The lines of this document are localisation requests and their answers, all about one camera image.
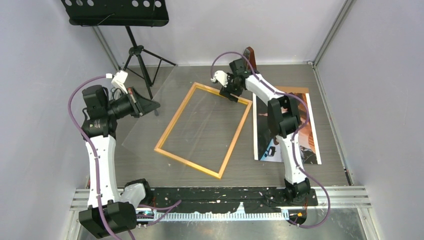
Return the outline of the yellow wooden picture frame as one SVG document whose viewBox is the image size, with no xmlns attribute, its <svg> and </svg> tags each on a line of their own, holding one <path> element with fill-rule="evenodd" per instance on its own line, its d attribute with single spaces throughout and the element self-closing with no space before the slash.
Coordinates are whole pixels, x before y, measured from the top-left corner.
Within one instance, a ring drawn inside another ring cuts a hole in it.
<svg viewBox="0 0 424 240">
<path fill-rule="evenodd" d="M 223 160 L 232 137 L 239 131 L 230 161 L 252 106 L 253 102 L 244 97 L 238 97 L 238 102 L 230 102 L 220 94 L 206 95 L 197 90 L 163 145 L 163 149 L 217 172 L 220 169 L 218 160 Z M 159 157 L 196 170 L 166 156 L 159 155 Z"/>
</svg>

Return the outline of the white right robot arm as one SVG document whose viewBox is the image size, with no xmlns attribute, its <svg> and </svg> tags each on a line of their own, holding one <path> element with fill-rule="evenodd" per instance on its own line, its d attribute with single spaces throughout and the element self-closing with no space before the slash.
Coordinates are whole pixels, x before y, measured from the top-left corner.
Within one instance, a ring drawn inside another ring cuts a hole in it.
<svg viewBox="0 0 424 240">
<path fill-rule="evenodd" d="M 298 105 L 305 102 L 292 93 L 278 90 L 243 58 L 230 62 L 229 66 L 229 73 L 211 71 L 211 82 L 219 83 L 220 95 L 233 102 L 247 90 L 266 104 L 268 129 L 280 146 L 284 163 L 284 199 L 288 204 L 299 205 L 311 191 L 311 177 L 303 167 L 298 136 L 306 125 L 301 120 Z"/>
</svg>

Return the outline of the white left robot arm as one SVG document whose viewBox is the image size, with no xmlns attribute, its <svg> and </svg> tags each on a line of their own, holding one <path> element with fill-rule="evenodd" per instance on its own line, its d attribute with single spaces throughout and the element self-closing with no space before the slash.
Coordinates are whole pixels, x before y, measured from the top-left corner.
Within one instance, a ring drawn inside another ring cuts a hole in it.
<svg viewBox="0 0 424 240">
<path fill-rule="evenodd" d="M 115 148 L 117 121 L 157 112 L 160 103 L 128 87 L 110 100 L 107 88 L 93 85 L 82 91 L 86 108 L 80 126 L 89 155 L 90 193 L 87 209 L 78 214 L 81 225 L 97 239 L 134 229 L 136 209 L 153 202 L 153 192 L 144 179 L 128 182 L 119 192 L 116 182 Z"/>
</svg>

